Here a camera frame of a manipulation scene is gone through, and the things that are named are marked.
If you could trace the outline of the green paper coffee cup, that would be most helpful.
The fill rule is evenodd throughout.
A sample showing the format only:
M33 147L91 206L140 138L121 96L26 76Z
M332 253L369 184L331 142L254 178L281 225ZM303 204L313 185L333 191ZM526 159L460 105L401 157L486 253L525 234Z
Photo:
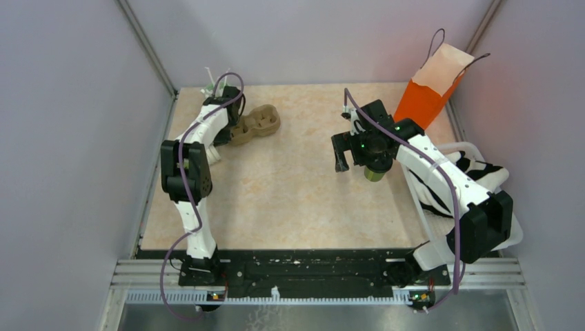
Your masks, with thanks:
M386 174L386 172L377 172L377 171L371 170L368 167L364 168L364 177L368 181L373 182L373 183L381 181L384 178L385 174Z

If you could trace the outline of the black plastic cup lid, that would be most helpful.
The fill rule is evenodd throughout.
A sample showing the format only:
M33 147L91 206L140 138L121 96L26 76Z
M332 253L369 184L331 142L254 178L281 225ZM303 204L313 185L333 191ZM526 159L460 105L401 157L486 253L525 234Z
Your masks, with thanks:
M377 172L387 172L391 169L393 158L389 154L387 140L383 137L368 137L364 142L366 152L366 166Z

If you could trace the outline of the stack of green paper cups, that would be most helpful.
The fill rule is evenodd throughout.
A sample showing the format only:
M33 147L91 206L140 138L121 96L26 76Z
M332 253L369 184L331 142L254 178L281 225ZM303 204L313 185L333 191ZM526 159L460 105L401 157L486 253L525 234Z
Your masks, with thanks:
M221 161L221 156L219 155L219 152L214 147L214 145L211 145L208 148L206 148L206 156L209 166L212 166Z

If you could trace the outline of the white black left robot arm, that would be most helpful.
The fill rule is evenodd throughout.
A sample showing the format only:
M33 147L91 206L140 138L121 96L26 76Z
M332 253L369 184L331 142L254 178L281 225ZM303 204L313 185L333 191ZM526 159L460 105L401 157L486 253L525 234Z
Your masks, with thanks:
M239 121L243 92L226 86L220 95L207 97L196 119L175 140L165 140L160 149L161 187L174 203L185 232L186 254L201 260L195 276L205 285L218 282L221 266L212 256L217 244L211 235L207 197L212 191L208 153L217 136Z

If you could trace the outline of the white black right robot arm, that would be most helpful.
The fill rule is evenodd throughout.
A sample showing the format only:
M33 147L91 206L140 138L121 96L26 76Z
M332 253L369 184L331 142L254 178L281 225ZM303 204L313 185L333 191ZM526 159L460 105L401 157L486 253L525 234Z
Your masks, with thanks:
M404 274L411 283L423 284L441 265L474 263L522 240L513 198L499 189L509 176L505 168L467 159L463 152L443 154L413 120L394 121L380 100L361 108L347 100L341 115L351 128L331 138L336 172L349 169L346 152L372 182L398 162L417 182L420 203L453 218L448 234L408 255Z

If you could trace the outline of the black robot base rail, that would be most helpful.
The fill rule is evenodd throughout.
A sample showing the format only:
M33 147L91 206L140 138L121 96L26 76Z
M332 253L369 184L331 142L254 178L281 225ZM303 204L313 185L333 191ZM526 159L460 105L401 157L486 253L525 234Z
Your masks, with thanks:
M409 285L450 285L445 265L415 266L409 249L218 250L196 261L169 254L181 287L208 288L210 301L268 298L391 298Z

